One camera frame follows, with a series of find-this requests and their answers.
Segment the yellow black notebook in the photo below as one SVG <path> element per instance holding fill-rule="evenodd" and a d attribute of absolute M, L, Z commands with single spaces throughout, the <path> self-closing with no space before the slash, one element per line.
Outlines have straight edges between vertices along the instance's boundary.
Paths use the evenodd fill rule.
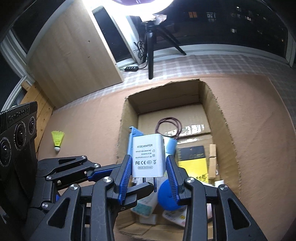
<path fill-rule="evenodd" d="M 178 166 L 184 168 L 189 177 L 209 183 L 204 146 L 178 149 Z"/>

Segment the white power adapter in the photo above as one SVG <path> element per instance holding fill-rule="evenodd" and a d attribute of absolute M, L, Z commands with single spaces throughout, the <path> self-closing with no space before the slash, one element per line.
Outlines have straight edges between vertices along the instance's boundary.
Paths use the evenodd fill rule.
<path fill-rule="evenodd" d="M 132 155 L 132 177 L 152 178 L 154 192 L 157 192 L 157 179 L 166 171 L 164 138 L 155 133 L 136 138 Z"/>

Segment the blue round tin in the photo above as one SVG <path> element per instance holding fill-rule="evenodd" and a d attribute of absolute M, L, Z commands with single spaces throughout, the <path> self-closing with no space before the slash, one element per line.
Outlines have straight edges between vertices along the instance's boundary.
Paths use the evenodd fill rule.
<path fill-rule="evenodd" d="M 176 211 L 179 209 L 186 209 L 186 206 L 177 205 L 171 193 L 171 188 L 168 179 L 164 181 L 158 190 L 158 204 L 166 211 Z"/>

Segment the white blue lotion bottle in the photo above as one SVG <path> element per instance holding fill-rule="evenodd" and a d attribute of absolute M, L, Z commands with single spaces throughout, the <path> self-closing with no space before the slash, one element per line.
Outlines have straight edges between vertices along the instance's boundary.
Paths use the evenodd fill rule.
<path fill-rule="evenodd" d="M 132 212 L 149 218 L 158 203 L 158 189 L 167 180 L 166 157 L 174 155 L 177 141 L 159 133 L 143 135 L 132 139 L 132 177 L 138 184 L 150 182 L 154 190 L 140 199 Z"/>

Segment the patterned tissue pack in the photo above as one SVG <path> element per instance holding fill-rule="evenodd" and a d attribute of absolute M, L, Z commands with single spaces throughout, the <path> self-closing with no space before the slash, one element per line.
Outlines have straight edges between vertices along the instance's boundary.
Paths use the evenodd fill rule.
<path fill-rule="evenodd" d="M 164 210 L 162 217 L 176 225 L 185 227 L 186 215 L 187 215 L 187 207 L 182 206 L 181 208 L 174 211 Z"/>

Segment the wooden clothespin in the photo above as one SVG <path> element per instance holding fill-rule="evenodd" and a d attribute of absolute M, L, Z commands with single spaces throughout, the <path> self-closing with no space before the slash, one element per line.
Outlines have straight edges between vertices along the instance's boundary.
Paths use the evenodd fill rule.
<path fill-rule="evenodd" d="M 209 145 L 208 178 L 213 180 L 219 174 L 217 162 L 217 149 L 215 144 Z"/>

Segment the green white glue stick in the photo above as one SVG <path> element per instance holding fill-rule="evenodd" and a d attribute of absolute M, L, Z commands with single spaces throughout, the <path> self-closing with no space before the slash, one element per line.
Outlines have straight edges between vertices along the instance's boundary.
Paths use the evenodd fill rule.
<path fill-rule="evenodd" d="M 215 187 L 218 187 L 219 185 L 225 184 L 224 180 L 218 180 L 214 182 Z"/>

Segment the pink cosmetic bottle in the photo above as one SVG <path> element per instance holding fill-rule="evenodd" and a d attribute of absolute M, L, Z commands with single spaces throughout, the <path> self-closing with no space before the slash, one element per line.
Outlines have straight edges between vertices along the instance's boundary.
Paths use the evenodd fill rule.
<path fill-rule="evenodd" d="M 210 203 L 207 203 L 207 220 L 212 219 L 212 205 Z"/>

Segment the yellow badminton shuttlecock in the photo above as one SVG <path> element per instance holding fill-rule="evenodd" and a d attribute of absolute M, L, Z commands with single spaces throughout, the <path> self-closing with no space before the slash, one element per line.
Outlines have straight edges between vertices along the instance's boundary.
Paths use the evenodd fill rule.
<path fill-rule="evenodd" d="M 51 134 L 54 142 L 54 150 L 56 152 L 59 152 L 61 149 L 61 143 L 65 133 L 62 131 L 52 131 Z"/>

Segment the cardboard box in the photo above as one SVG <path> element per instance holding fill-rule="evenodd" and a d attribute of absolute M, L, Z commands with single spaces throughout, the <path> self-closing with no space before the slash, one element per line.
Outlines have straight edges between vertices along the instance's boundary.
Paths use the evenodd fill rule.
<path fill-rule="evenodd" d="M 169 123 L 158 126 L 160 119 L 174 117 L 181 122 L 182 132 L 174 145 L 167 150 L 176 161 L 197 159 L 197 147 L 210 156 L 210 145 L 217 150 L 217 166 L 221 179 L 236 194 L 240 194 L 240 174 L 236 160 L 236 149 L 222 110 L 208 83 L 198 79 L 169 82 L 143 90 L 126 97 L 117 146 L 120 160 L 128 151 L 132 128 L 149 135 L 159 130 L 169 137 L 177 128 Z"/>

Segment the pine wooden panel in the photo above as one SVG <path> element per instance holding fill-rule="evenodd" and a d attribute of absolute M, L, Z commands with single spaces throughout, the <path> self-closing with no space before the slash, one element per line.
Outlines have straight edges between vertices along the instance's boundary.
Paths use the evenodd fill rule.
<path fill-rule="evenodd" d="M 21 104 L 30 101 L 36 101 L 38 104 L 37 137 L 35 138 L 35 150 L 36 153 L 38 153 L 40 142 L 42 140 L 46 125 L 55 107 L 37 82 L 35 82 L 33 85 L 29 85 L 27 81 L 23 81 L 21 87 L 27 91 L 27 93 L 21 101 Z"/>

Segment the light wooden board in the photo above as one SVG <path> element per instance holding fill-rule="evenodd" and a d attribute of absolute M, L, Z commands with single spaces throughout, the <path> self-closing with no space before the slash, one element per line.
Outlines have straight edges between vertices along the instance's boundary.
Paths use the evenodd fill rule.
<path fill-rule="evenodd" d="M 29 57 L 28 67 L 56 108 L 123 82 L 85 1 L 71 1 L 53 21 Z"/>

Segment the black tripod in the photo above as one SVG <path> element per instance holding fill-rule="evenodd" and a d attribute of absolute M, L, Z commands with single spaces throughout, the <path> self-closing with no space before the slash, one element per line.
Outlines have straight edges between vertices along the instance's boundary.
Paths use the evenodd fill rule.
<path fill-rule="evenodd" d="M 147 60 L 149 80 L 154 77 L 154 46 L 157 43 L 157 34 L 175 47 L 182 55 L 186 52 L 180 47 L 180 42 L 173 36 L 162 24 L 156 24 L 155 21 L 143 23 L 145 26 L 144 37 L 144 56 Z"/>

